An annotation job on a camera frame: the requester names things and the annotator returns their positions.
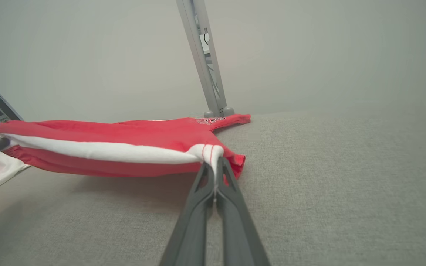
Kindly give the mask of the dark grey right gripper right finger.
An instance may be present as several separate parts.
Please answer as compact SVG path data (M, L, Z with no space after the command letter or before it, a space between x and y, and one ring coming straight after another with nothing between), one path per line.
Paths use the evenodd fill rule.
M271 266L226 158L218 160L216 206L223 219L224 266Z

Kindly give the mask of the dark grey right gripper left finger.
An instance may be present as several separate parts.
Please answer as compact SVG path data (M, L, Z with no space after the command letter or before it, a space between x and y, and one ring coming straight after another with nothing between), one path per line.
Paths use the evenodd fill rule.
M214 184L212 168L203 163L159 266L206 266L206 229L213 205Z

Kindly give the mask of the grey metal partition post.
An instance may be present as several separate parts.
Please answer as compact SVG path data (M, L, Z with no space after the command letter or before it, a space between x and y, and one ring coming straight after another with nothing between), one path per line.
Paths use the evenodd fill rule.
M207 103L207 111L224 117L227 106L205 0L176 0Z

